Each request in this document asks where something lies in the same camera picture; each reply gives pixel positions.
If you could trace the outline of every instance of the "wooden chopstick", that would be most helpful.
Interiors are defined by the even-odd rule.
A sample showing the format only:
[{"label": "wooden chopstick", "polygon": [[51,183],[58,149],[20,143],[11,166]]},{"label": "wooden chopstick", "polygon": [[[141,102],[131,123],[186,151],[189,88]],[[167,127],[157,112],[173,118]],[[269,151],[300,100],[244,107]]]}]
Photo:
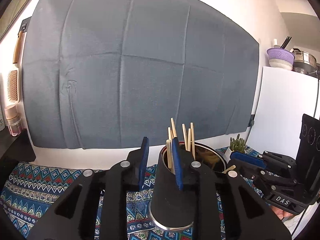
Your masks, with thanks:
[{"label": "wooden chopstick", "polygon": [[191,151],[191,128],[188,129],[188,145],[187,151]]},{"label": "wooden chopstick", "polygon": [[193,123],[190,123],[191,127],[191,148],[192,148],[192,155],[193,158],[196,159],[196,149],[195,149],[195,130],[193,127]]},{"label": "wooden chopstick", "polygon": [[228,171],[234,170],[235,168],[236,168],[236,166],[232,165],[229,168],[227,168],[225,171],[223,171],[222,173],[226,174]]},{"label": "wooden chopstick", "polygon": [[177,131],[176,131],[176,127],[174,125],[174,120],[173,118],[171,118],[171,126],[172,126],[172,132],[173,132],[173,137],[177,137]]},{"label": "wooden chopstick", "polygon": [[172,151],[171,151],[171,141],[167,140],[167,158],[168,158],[168,168],[172,172],[173,168],[173,158],[172,158]]},{"label": "wooden chopstick", "polygon": [[184,145],[185,145],[185,148],[187,149],[188,138],[187,138],[186,126],[184,123],[182,124],[182,131],[183,131]]},{"label": "wooden chopstick", "polygon": [[169,137],[169,140],[172,141],[172,134],[171,134],[171,128],[168,127],[168,137]]}]

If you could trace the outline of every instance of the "finger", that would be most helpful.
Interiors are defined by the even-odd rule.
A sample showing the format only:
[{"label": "finger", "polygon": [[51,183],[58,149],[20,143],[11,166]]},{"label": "finger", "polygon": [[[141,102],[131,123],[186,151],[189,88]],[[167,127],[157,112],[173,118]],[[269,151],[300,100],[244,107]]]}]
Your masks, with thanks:
[{"label": "finger", "polygon": [[287,211],[284,211],[284,212],[283,212],[283,217],[284,217],[284,218],[290,217],[290,216],[292,216],[291,213],[289,213],[289,212],[287,212]]},{"label": "finger", "polygon": [[277,217],[281,220],[283,218],[283,210],[277,208],[275,206],[271,206],[272,211],[277,215]]}]

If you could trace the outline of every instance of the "white bowl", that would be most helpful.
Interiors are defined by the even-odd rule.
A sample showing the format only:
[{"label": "white bowl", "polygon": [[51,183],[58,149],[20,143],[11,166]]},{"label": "white bowl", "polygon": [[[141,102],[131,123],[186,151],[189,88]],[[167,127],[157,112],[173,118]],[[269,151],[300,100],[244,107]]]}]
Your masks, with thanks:
[{"label": "white bowl", "polygon": [[269,64],[271,67],[283,68],[283,69],[286,69],[289,71],[291,71],[293,68],[293,66],[290,62],[282,60],[282,59],[276,59],[276,58],[270,59]]}]

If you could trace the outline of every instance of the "bristles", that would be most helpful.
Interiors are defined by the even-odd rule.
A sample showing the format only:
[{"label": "bristles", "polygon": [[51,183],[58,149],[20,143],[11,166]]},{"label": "bristles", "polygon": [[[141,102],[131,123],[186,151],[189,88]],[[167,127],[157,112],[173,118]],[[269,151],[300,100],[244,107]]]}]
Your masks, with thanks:
[{"label": "bristles", "polygon": [[7,82],[8,99],[10,102],[15,102],[18,100],[17,79],[18,79],[18,71],[11,70],[8,73],[8,82]]}]

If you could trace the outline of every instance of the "stainless steel pot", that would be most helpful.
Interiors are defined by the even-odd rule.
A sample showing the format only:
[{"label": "stainless steel pot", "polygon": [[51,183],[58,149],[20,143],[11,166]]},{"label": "stainless steel pot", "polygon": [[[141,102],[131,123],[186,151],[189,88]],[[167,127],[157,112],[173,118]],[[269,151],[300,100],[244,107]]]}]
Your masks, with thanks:
[{"label": "stainless steel pot", "polygon": [[292,53],[294,54],[294,71],[303,74],[314,73],[316,71],[317,60],[312,54],[297,48],[294,48]]}]

